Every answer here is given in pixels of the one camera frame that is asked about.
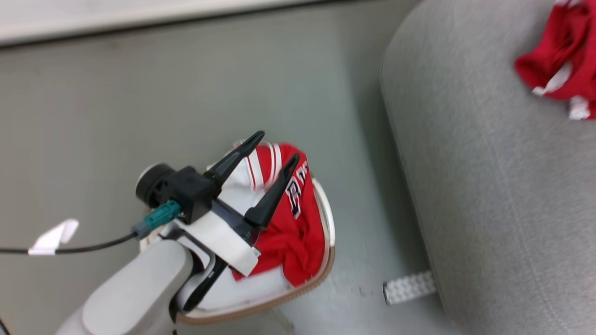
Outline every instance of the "gray floor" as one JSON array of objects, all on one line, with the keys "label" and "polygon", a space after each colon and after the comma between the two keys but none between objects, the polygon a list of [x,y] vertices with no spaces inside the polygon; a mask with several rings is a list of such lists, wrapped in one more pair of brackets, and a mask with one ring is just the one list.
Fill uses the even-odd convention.
[{"label": "gray floor", "polygon": [[[337,257],[280,307],[298,335],[454,334],[436,296],[387,307],[384,280],[427,269],[384,116],[384,47],[416,0],[332,3],[0,51],[0,246],[68,217],[73,244],[126,233],[153,162],[204,167],[257,129],[309,155],[329,196]],[[51,334],[131,260],[0,256],[0,317]],[[270,314],[185,334],[285,334]]]}]

